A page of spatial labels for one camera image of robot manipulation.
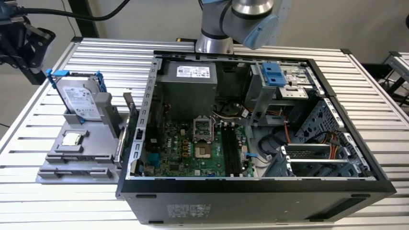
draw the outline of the black cable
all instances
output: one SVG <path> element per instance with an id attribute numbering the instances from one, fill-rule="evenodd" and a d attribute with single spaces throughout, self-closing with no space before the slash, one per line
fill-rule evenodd
<path id="1" fill-rule="evenodd" d="M 63 3 L 63 0 L 61 0 L 61 3 L 62 3 L 62 8 L 63 8 L 63 11 L 66 11 L 65 9 L 65 3 Z M 66 17 L 66 20 L 67 20 L 67 23 L 69 23 L 69 26 L 70 26 L 70 29 L 71 29 L 71 32 L 74 33 L 74 37 L 77 36 L 77 33 L 75 33 L 75 30 L 70 24 L 70 21 L 69 21 L 69 18 Z"/>
<path id="2" fill-rule="evenodd" d="M 258 159 L 258 161 L 260 161 L 260 163 L 267 164 L 267 162 L 266 162 L 266 161 L 263 161 L 263 160 L 260 160 L 260 159 L 259 159 L 259 157 L 252 157 L 252 158 L 256 158 L 256 159 Z"/>
<path id="3" fill-rule="evenodd" d="M 203 3 L 202 3 L 202 0 L 197 0 L 197 1 L 198 1 L 199 9 L 202 9 L 202 11 L 203 11 Z"/>
<path id="4" fill-rule="evenodd" d="M 264 140 L 267 140 L 270 138 L 270 134 L 266 134 L 263 137 L 259 138 L 258 142 L 256 142 L 256 147 L 259 149 L 259 151 L 264 154 L 264 155 L 271 155 L 274 156 L 276 154 L 276 150 L 272 149 L 274 152 L 270 152 L 270 151 L 266 151 L 263 148 L 262 148 L 262 142 Z"/>
<path id="5" fill-rule="evenodd" d="M 130 0 L 123 0 L 122 3 L 118 5 L 118 7 L 105 16 L 102 17 L 93 17 L 93 16 L 85 16 L 85 15 L 78 15 L 66 11 L 58 11 L 58 10 L 51 10 L 51 9 L 42 9 L 42 8 L 23 8 L 19 7 L 15 14 L 53 14 L 53 15 L 59 15 L 81 20 L 87 20 L 87 21 L 103 21 L 111 18 L 119 10 L 125 7 Z"/>
<path id="6" fill-rule="evenodd" d="M 5 124 L 2 124 L 2 123 L 0 123 L 0 126 L 3 126 L 3 127 L 6 127 L 6 128 L 9 128 L 9 126 L 7 126 L 7 125 L 5 125 Z"/>
<path id="7" fill-rule="evenodd" d="M 283 126 L 275 126 L 271 131 L 270 131 L 270 134 L 271 134 L 271 138 L 274 140 L 274 142 L 278 144 L 278 145 L 284 145 L 287 144 L 286 141 L 282 141 L 278 139 L 278 137 L 275 136 L 276 132 L 278 132 L 278 129 L 283 128 Z"/>

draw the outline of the green circuit board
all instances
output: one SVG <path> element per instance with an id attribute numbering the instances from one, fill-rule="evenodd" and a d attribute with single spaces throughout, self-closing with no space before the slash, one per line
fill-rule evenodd
<path id="1" fill-rule="evenodd" d="M 205 132 L 206 127 L 195 127 L 195 130 L 202 130 Z M 239 137 L 240 144 L 246 145 L 246 142 L 242 142 L 242 137 L 244 137 L 242 126 L 238 126 L 235 128 L 235 135 L 236 137 Z M 205 158 L 197 158 L 195 148 L 202 147 L 203 145 L 206 145 L 206 143 L 194 144 L 191 142 L 191 138 L 191 122 L 167 122 L 165 124 L 161 153 L 158 154 L 158 167 L 154 168 L 153 172 L 147 173 L 153 174 L 149 176 L 225 176 L 219 126 L 214 125 L 213 141 L 211 144 L 207 145 L 210 154 L 206 155 Z M 240 148 L 238 146 L 236 154 L 240 154 Z M 246 170 L 242 171 L 242 175 L 252 176 L 251 160 L 248 160 L 248 167 Z"/>

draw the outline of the white wall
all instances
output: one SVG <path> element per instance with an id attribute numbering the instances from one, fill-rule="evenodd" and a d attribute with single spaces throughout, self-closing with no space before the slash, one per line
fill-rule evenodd
<path id="1" fill-rule="evenodd" d="M 292 0 L 279 46 L 348 48 L 360 62 L 409 51 L 409 0 Z"/>
<path id="2" fill-rule="evenodd" d="M 91 0 L 93 14 L 105 15 L 121 1 Z M 291 1 L 276 45 L 348 48 L 363 62 L 380 62 L 390 50 L 409 51 L 409 0 Z M 131 0 L 98 26 L 107 38 L 174 41 L 197 38 L 199 24 L 195 0 Z"/>
<path id="3" fill-rule="evenodd" d="M 122 0 L 90 0 L 94 16 L 106 15 Z M 175 41 L 195 39 L 201 28 L 197 0 L 131 0 L 118 14 L 98 23 L 107 38 Z"/>
<path id="4" fill-rule="evenodd" d="M 66 11 L 70 11 L 67 0 L 63 0 Z M 26 8 L 47 8 L 54 10 L 63 10 L 61 0 L 17 0 L 18 6 Z M 70 29 L 66 17 L 45 14 L 29 14 L 27 18 L 31 26 L 41 27 L 50 30 L 55 34 L 55 38 L 50 44 L 50 50 L 43 61 L 43 68 L 51 68 L 58 60 L 67 44 L 71 39 L 73 31 Z M 71 26 L 79 36 L 78 27 L 74 19 L 70 19 Z M 0 74 L 19 74 L 19 71 L 13 69 L 7 64 L 0 66 Z"/>

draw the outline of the sticker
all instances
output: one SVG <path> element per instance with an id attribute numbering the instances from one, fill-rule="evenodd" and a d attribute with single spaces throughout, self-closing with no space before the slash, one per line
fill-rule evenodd
<path id="1" fill-rule="evenodd" d="M 63 86 L 62 90 L 75 114 L 85 120 L 101 119 L 90 91 L 82 87 L 69 86 Z"/>
<path id="2" fill-rule="evenodd" d="M 211 205 L 167 205 L 170 218 L 207 217 Z"/>
<path id="3" fill-rule="evenodd" d="M 175 76 L 181 78 L 210 78 L 210 67 L 178 66 Z"/>
<path id="4" fill-rule="evenodd" d="M 248 111 L 247 111 L 246 109 L 243 109 L 243 111 L 242 111 L 242 113 L 240 113 L 240 116 L 242 116 L 243 118 L 246 118 L 247 115 L 248 115 Z"/>

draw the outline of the hard drive label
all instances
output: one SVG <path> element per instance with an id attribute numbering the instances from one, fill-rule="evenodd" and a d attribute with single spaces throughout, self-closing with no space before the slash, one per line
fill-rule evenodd
<path id="1" fill-rule="evenodd" d="M 66 95 L 67 103 L 74 109 L 75 114 L 85 120 L 98 119 L 99 113 L 97 111 L 90 91 L 81 87 L 67 86 L 65 86 L 62 90 Z"/>

